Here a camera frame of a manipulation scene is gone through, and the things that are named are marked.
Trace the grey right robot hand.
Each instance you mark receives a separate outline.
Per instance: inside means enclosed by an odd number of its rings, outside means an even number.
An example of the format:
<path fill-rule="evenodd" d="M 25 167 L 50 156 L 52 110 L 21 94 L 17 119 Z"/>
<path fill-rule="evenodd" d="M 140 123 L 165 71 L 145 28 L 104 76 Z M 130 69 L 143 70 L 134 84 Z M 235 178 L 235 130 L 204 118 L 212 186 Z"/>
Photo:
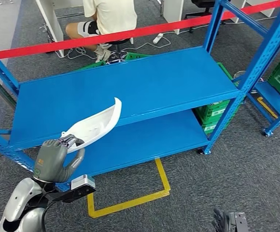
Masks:
<path fill-rule="evenodd" d="M 215 220 L 212 221 L 212 225 L 216 232 L 231 231 L 230 216 L 228 212 L 221 211 L 219 208 L 214 208 L 214 213 Z"/>

